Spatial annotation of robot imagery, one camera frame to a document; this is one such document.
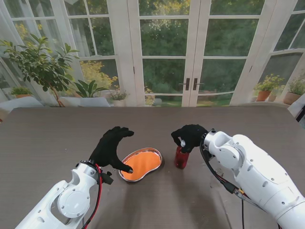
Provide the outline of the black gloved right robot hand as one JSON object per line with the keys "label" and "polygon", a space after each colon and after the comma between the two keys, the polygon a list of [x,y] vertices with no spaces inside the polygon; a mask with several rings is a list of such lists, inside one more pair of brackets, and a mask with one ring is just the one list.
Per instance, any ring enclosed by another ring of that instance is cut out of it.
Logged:
{"label": "black gloved right robot hand", "polygon": [[174,142],[181,147],[182,153],[190,153],[200,146],[201,138],[208,131],[200,125],[185,125],[171,133]]}

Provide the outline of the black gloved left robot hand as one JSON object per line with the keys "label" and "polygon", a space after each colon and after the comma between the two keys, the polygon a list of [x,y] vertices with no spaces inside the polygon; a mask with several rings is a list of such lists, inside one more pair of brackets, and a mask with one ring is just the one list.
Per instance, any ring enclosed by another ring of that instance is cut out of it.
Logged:
{"label": "black gloved left robot hand", "polygon": [[134,132],[127,127],[116,126],[108,130],[99,140],[89,159],[100,167],[111,165],[115,169],[132,174],[132,167],[124,164],[118,158],[117,147],[123,138],[133,135]]}

